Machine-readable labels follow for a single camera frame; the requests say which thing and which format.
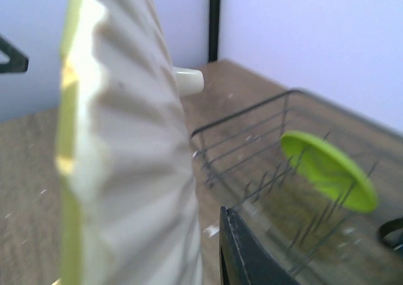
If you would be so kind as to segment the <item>lime green plate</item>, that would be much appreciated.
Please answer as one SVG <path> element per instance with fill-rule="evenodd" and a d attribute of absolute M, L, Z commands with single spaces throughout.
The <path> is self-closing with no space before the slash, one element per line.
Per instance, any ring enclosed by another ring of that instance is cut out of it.
<path fill-rule="evenodd" d="M 280 138 L 281 151 L 297 174 L 329 199 L 357 212 L 370 213 L 378 194 L 368 174 L 345 152 L 327 140 L 299 130 Z"/>

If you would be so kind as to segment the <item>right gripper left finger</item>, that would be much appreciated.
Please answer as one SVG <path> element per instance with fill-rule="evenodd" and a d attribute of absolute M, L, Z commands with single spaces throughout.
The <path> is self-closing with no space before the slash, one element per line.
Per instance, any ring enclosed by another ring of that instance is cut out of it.
<path fill-rule="evenodd" d="M 28 71 L 29 58 L 15 45 L 1 36 L 1 53 L 7 61 L 1 63 L 2 74 L 22 74 Z"/>

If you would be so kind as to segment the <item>dark blue mug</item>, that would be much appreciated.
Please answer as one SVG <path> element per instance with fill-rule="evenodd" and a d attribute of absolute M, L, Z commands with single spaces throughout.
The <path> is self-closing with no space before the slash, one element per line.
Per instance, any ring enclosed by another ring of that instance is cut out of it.
<path fill-rule="evenodd" d="M 399 217 L 385 222 L 377 230 L 378 241 L 399 257 L 402 257 L 402 227 L 402 217 Z"/>

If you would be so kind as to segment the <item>grey wire dish rack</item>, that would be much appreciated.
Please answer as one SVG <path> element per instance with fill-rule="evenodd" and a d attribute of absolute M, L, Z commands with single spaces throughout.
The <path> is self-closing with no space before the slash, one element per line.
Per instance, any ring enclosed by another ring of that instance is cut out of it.
<path fill-rule="evenodd" d="M 357 213 L 297 174 L 281 151 L 290 130 L 321 137 L 370 177 L 378 206 Z M 195 155 L 224 207 L 299 284 L 401 284 L 402 257 L 377 239 L 402 217 L 402 135 L 293 89 L 193 131 Z"/>

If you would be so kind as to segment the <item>orange patterned plate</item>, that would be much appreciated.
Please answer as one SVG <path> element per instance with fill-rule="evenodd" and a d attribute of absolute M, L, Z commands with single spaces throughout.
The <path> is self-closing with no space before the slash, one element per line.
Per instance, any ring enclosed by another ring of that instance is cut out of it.
<path fill-rule="evenodd" d="M 60 283 L 201 284 L 188 131 L 153 0 L 69 0 L 60 52 Z"/>

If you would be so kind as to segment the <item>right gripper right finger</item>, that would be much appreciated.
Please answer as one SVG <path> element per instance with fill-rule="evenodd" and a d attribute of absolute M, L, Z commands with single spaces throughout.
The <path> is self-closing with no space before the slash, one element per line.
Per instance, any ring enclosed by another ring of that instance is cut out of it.
<path fill-rule="evenodd" d="M 220 283 L 299 285 L 260 244 L 236 210 L 220 208 Z"/>

